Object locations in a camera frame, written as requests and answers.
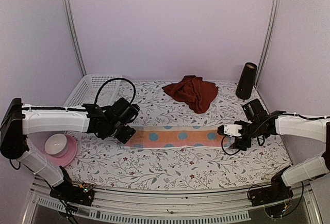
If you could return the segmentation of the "blue orange patterned towel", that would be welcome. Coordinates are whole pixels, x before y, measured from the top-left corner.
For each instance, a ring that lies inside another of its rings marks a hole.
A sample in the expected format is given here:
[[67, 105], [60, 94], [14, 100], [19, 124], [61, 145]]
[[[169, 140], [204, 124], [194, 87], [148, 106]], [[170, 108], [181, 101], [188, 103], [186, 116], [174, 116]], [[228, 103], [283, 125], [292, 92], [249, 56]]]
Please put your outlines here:
[[215, 126], [145, 126], [136, 127], [136, 133], [123, 145], [125, 148], [221, 148], [234, 143], [231, 137], [217, 133]]

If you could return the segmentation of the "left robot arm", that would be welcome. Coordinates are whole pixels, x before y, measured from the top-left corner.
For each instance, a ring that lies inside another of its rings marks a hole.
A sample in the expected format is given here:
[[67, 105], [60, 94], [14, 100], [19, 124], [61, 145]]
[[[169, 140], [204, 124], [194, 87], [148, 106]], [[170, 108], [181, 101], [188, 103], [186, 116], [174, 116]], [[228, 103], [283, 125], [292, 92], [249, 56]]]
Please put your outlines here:
[[1, 155], [22, 163], [65, 200], [73, 200], [77, 190], [66, 170], [55, 166], [34, 149], [27, 136], [39, 132], [74, 131], [91, 133], [102, 140], [115, 137], [125, 144], [136, 132], [129, 124], [137, 118], [139, 110], [137, 104], [124, 98], [104, 107], [97, 104], [41, 107], [24, 105], [20, 98], [15, 98], [1, 122]]

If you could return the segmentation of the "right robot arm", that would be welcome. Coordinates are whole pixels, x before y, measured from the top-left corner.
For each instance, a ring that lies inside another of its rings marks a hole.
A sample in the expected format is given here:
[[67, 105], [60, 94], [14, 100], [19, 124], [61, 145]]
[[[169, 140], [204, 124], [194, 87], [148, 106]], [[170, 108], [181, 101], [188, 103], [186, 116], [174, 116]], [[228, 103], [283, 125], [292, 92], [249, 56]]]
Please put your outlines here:
[[281, 170], [271, 179], [267, 189], [270, 201], [278, 201], [286, 194], [287, 188], [296, 183], [324, 176], [329, 173], [329, 116], [303, 116], [277, 110], [272, 113], [254, 99], [242, 106], [248, 122], [236, 121], [226, 124], [223, 134], [233, 137], [232, 148], [247, 150], [252, 139], [268, 138], [271, 135], [289, 135], [320, 141], [326, 144], [325, 151], [294, 166]]

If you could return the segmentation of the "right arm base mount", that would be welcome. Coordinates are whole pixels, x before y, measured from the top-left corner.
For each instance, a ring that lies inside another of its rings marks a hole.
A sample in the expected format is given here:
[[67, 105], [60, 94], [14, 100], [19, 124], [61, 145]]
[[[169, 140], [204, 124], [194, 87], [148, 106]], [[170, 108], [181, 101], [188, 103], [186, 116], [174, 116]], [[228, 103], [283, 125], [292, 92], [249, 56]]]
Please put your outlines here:
[[275, 180], [267, 187], [252, 185], [247, 192], [247, 197], [252, 206], [260, 206], [290, 200], [293, 197], [293, 192], [291, 187], [286, 186], [282, 180]]

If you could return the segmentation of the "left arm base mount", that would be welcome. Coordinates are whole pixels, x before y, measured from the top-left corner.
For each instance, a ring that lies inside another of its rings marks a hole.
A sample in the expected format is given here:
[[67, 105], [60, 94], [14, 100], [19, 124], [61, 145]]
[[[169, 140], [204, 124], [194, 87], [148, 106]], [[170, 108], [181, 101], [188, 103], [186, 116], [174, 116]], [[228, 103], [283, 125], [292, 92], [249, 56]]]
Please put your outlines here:
[[53, 187], [49, 194], [53, 198], [62, 200], [63, 202], [76, 203], [84, 206], [91, 206], [94, 200], [95, 191], [85, 191], [84, 188], [74, 186], [72, 183], [63, 182]]

